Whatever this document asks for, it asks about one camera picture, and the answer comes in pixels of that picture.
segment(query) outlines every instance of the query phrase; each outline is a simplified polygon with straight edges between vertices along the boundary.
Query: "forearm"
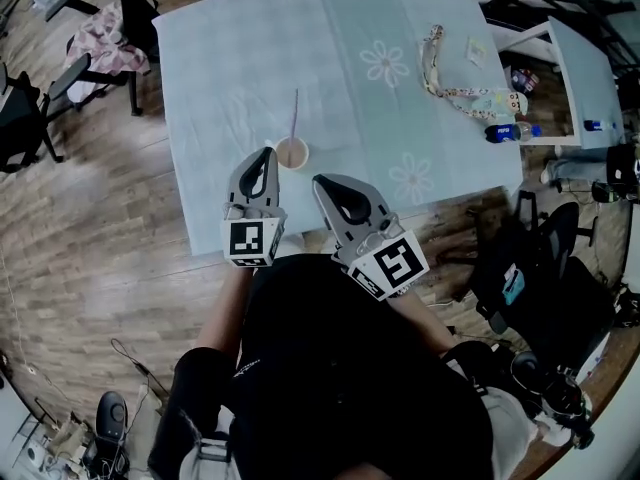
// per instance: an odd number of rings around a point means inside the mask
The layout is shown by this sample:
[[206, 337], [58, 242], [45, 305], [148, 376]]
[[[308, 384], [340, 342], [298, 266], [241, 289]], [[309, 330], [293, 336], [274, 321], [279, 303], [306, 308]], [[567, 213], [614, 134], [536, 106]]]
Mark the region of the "forearm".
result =
[[214, 348], [236, 361], [253, 269], [231, 268], [202, 327], [196, 347]]
[[457, 341], [447, 326], [426, 307], [414, 290], [406, 294], [387, 299], [389, 305], [409, 320], [420, 331], [429, 349], [439, 356], [456, 346]]

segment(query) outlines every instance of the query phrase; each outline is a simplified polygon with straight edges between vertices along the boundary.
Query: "white flower pattern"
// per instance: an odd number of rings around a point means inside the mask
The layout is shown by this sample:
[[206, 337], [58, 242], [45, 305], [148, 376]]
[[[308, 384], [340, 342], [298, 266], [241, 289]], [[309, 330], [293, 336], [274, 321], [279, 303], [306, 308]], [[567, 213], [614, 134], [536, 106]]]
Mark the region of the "white flower pattern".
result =
[[427, 176], [430, 169], [428, 158], [416, 162], [411, 153], [403, 153], [402, 167], [389, 169], [389, 178], [399, 184], [394, 197], [399, 201], [409, 199], [416, 206], [423, 204], [425, 193], [433, 190], [433, 181]]
[[400, 83], [398, 76], [409, 74], [409, 68], [399, 62], [403, 55], [401, 48], [394, 46], [387, 50], [386, 45], [380, 40], [373, 42], [373, 51], [363, 50], [360, 52], [360, 58], [367, 64], [372, 64], [367, 70], [367, 78], [378, 80], [384, 76], [385, 82], [392, 89], [398, 87]]

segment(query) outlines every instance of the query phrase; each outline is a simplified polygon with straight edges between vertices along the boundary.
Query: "black shirt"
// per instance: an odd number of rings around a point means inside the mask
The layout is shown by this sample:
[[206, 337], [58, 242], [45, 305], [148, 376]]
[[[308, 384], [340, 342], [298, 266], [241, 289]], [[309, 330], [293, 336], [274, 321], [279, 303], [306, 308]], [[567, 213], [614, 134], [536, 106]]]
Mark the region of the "black shirt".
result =
[[176, 480], [220, 405], [243, 480], [331, 479], [369, 462], [394, 479], [492, 478], [491, 423], [471, 385], [417, 331], [329, 256], [276, 260], [256, 274], [238, 373], [213, 349], [175, 370], [149, 467]]

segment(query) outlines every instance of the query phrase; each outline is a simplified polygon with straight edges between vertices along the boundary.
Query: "pink checkered cloth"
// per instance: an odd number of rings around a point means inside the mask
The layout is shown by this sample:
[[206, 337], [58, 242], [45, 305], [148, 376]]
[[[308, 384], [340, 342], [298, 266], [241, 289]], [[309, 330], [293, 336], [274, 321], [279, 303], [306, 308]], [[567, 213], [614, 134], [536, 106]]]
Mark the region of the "pink checkered cloth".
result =
[[[135, 71], [147, 74], [150, 71], [149, 59], [135, 46], [121, 40], [122, 7], [120, 2], [107, 5], [97, 14], [88, 18], [73, 36], [73, 44], [65, 59], [65, 69], [71, 66], [85, 53], [91, 55], [91, 71], [117, 75], [123, 71]], [[67, 91], [69, 99], [80, 103], [92, 92], [104, 87], [91, 82], [76, 82]]]

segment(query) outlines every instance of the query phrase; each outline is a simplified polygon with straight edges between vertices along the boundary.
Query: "cup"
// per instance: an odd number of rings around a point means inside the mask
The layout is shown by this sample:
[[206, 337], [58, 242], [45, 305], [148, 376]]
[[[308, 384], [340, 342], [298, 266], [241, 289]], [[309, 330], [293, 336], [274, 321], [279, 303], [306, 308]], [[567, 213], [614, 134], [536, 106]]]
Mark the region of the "cup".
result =
[[278, 163], [290, 171], [302, 169], [309, 160], [309, 146], [298, 137], [280, 139], [275, 150]]

